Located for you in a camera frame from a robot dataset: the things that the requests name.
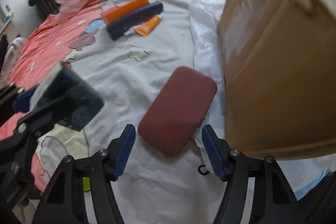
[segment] yellow object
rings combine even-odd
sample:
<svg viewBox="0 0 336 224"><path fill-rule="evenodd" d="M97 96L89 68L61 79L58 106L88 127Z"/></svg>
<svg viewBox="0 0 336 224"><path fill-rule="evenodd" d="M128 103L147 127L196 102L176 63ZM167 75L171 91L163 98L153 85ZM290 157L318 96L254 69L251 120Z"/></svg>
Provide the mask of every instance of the yellow object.
<svg viewBox="0 0 336 224"><path fill-rule="evenodd" d="M91 191L90 178L83 177L83 190L84 192Z"/></svg>
<svg viewBox="0 0 336 224"><path fill-rule="evenodd" d="M110 25L117 19L123 17L124 15L129 14L132 11L135 11L142 6L148 5L148 0L133 0L125 5L122 5L120 7L112 7L108 9L107 11L103 12L102 19L104 20L106 25Z"/></svg>
<svg viewBox="0 0 336 224"><path fill-rule="evenodd" d="M153 16L149 21L134 27L134 31L146 37L160 22L163 14Z"/></svg>

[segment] bedding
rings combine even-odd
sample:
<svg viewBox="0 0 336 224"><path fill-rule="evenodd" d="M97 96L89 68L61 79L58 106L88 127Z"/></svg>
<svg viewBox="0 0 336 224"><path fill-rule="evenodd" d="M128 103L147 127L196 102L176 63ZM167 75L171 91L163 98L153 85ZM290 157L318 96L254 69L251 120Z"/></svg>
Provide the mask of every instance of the bedding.
<svg viewBox="0 0 336 224"><path fill-rule="evenodd" d="M219 137L225 136L225 85L216 34L225 0L158 0L164 5L165 16L151 34L112 41L101 13L130 1L87 0L66 20L50 15L23 47L10 82L31 88L56 62L64 60L105 101L101 112L81 132L56 125L39 139L32 173L41 190L65 155L75 159L93 155L119 137L126 124L137 126L179 66L195 68L216 81L218 92L204 123L210 123ZM1 139L12 134L21 116L14 116L0 128ZM112 183L125 223L212 223L226 184L212 174L197 172L204 162L209 170L211 166L200 130L194 139L199 147L190 140L179 155L167 157L137 135L124 175ZM280 163L294 191L325 170L317 161L308 160L307 164ZM293 170L300 172L293 175ZM248 223L252 197L250 180L242 223ZM96 223L90 192L85 193L85 199L89 223Z"/></svg>

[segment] plastic bag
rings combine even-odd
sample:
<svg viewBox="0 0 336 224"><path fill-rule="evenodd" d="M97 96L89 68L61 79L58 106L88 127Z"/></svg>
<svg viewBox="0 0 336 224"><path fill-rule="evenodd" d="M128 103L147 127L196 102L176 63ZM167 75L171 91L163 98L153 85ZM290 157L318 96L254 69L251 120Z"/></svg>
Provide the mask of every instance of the plastic bag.
<svg viewBox="0 0 336 224"><path fill-rule="evenodd" d="M225 84L222 69L222 51L217 34L217 24L225 0L195 0L189 7L190 29L194 40L194 69L211 77L217 83L217 93L212 101L203 125L211 124L219 138L225 137ZM208 170L212 170L203 146L201 130L193 138Z"/></svg>
<svg viewBox="0 0 336 224"><path fill-rule="evenodd" d="M17 37L8 45L7 53L0 73L0 88L8 85L12 71L17 61L21 58L20 53L26 43L26 40L26 38Z"/></svg>

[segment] screw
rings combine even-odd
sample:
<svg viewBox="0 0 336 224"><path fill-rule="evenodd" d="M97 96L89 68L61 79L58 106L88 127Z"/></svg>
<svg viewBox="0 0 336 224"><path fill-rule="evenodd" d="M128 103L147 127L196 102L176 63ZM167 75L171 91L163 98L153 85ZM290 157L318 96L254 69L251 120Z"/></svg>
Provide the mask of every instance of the screw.
<svg viewBox="0 0 336 224"><path fill-rule="evenodd" d="M22 134L23 132L25 132L26 131L26 129L27 129L27 125L25 124L25 123L22 123L20 126L19 126L19 128L18 128L18 132L19 132L19 134Z"/></svg>
<svg viewBox="0 0 336 224"><path fill-rule="evenodd" d="M234 157L236 157L236 156L238 156L240 154L240 152L237 149L232 149L230 153Z"/></svg>
<svg viewBox="0 0 336 224"><path fill-rule="evenodd" d="M42 132L41 131L36 131L35 132L35 137L36 138L39 138L39 137L41 137L42 136Z"/></svg>
<svg viewBox="0 0 336 224"><path fill-rule="evenodd" d="M11 166L10 169L12 170L12 172L13 172L14 174L16 174L17 172L19 172L20 167L19 167L18 163L14 161L14 162L12 163L12 166Z"/></svg>
<svg viewBox="0 0 336 224"><path fill-rule="evenodd" d="M107 155L108 151L106 149L101 149L98 151L98 155L101 157L104 157L105 155Z"/></svg>
<svg viewBox="0 0 336 224"><path fill-rule="evenodd" d="M63 160L64 160L65 162L70 162L70 161L72 160L72 157L71 157L70 155L66 155L66 156L63 158Z"/></svg>
<svg viewBox="0 0 336 224"><path fill-rule="evenodd" d="M267 157L266 157L266 161L267 161L269 164L271 164L271 163L274 162L274 158L271 157L271 156L267 156Z"/></svg>

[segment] pink bedsheet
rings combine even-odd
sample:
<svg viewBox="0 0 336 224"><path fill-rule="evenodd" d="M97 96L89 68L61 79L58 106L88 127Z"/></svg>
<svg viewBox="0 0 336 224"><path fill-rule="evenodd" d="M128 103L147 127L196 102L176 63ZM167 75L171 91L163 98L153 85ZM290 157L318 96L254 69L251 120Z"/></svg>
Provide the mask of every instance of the pink bedsheet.
<svg viewBox="0 0 336 224"><path fill-rule="evenodd" d="M16 86L29 89L39 84L50 69L73 49L69 45L76 41L84 30L90 26L92 20L100 19L102 9L99 0L80 0L74 4L73 0L63 0L61 14L49 15L27 39L21 58L16 64L9 82ZM0 128L0 140L10 137L16 127L17 120L24 114L18 113ZM44 176L44 170L34 155L31 163L31 172L35 177L35 185L44 191L49 182Z"/></svg>

